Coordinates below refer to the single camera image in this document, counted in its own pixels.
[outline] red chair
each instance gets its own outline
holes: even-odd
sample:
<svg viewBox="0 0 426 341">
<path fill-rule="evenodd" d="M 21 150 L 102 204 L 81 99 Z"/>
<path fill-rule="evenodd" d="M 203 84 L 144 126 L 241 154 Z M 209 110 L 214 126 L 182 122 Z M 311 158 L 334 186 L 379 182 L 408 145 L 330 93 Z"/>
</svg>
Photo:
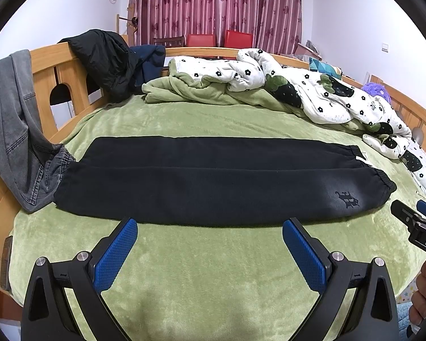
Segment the red chair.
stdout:
<svg viewBox="0 0 426 341">
<path fill-rule="evenodd" d="M 188 34 L 187 47 L 215 47 L 214 34 Z"/>
<path fill-rule="evenodd" d="M 224 38 L 224 47 L 230 49 L 248 49 L 252 47 L 252 34 L 243 33 L 238 31 L 226 30 L 226 36 Z"/>
</svg>

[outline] wooden headboard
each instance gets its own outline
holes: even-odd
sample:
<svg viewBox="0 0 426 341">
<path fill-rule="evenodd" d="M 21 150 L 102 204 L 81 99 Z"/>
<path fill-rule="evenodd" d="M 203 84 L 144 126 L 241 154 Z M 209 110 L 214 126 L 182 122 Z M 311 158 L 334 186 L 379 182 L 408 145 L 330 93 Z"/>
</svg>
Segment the wooden headboard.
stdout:
<svg viewBox="0 0 426 341">
<path fill-rule="evenodd" d="M 418 127 L 423 131 L 424 140 L 421 146 L 426 151 L 426 109 L 407 97 L 402 92 L 384 83 L 382 79 L 376 76 L 371 76 L 371 82 L 382 84 L 390 94 L 392 106 L 396 111 L 400 111 L 404 123 L 413 130 Z"/>
</svg>

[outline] elastic cuff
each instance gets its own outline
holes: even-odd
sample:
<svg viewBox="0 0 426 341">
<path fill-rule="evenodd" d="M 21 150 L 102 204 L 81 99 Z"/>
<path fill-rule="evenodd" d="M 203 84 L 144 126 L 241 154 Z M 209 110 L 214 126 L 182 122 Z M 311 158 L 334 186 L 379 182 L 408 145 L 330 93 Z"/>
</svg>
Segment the elastic cuff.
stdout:
<svg viewBox="0 0 426 341">
<path fill-rule="evenodd" d="M 360 148 L 356 145 L 350 145 L 350 150 L 352 151 L 354 156 L 358 156 L 364 160 L 367 160 L 363 153 L 361 152 Z M 380 177 L 380 179 L 382 180 L 382 182 L 390 189 L 390 193 L 392 194 L 394 191 L 396 191 L 398 189 L 398 187 L 396 186 L 396 183 L 394 183 L 388 176 L 387 174 L 377 168 L 374 168 L 374 170 L 376 171 L 377 175 Z"/>
</svg>

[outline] embroidered logo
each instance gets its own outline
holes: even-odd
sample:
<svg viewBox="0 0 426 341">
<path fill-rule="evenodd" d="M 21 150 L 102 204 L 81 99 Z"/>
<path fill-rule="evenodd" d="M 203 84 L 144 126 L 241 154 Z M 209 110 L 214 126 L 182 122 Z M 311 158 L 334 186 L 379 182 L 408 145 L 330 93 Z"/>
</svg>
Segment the embroidered logo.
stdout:
<svg viewBox="0 0 426 341">
<path fill-rule="evenodd" d="M 353 196 L 351 196 L 350 192 L 342 192 L 341 194 L 339 192 L 335 192 L 335 194 L 338 195 L 338 197 L 344 201 L 346 203 L 346 208 L 348 209 L 349 206 L 351 206 L 352 208 L 354 206 L 360 206 L 358 205 L 358 200 L 356 198 L 354 198 Z"/>
</svg>

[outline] metal screw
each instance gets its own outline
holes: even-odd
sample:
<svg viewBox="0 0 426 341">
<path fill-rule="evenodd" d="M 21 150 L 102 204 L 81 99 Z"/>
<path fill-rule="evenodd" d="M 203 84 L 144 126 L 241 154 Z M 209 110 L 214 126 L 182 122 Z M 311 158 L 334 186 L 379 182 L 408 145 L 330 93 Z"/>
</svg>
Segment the metal screw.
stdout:
<svg viewBox="0 0 426 341">
<path fill-rule="evenodd" d="M 40 258 L 36 259 L 36 265 L 37 266 L 42 266 L 42 265 L 44 265 L 45 262 L 46 262 L 46 258 L 44 258 L 42 256 Z"/>
<path fill-rule="evenodd" d="M 77 254 L 78 261 L 86 261 L 88 257 L 89 257 L 89 254 L 86 251 L 81 251 L 80 253 Z"/>
<path fill-rule="evenodd" d="M 375 258 L 374 261 L 376 262 L 376 264 L 378 266 L 384 266 L 385 265 L 385 261 L 382 258 Z"/>
<path fill-rule="evenodd" d="M 342 252 L 335 251 L 331 255 L 335 261 L 343 261 L 344 260 L 344 254 Z"/>
</svg>

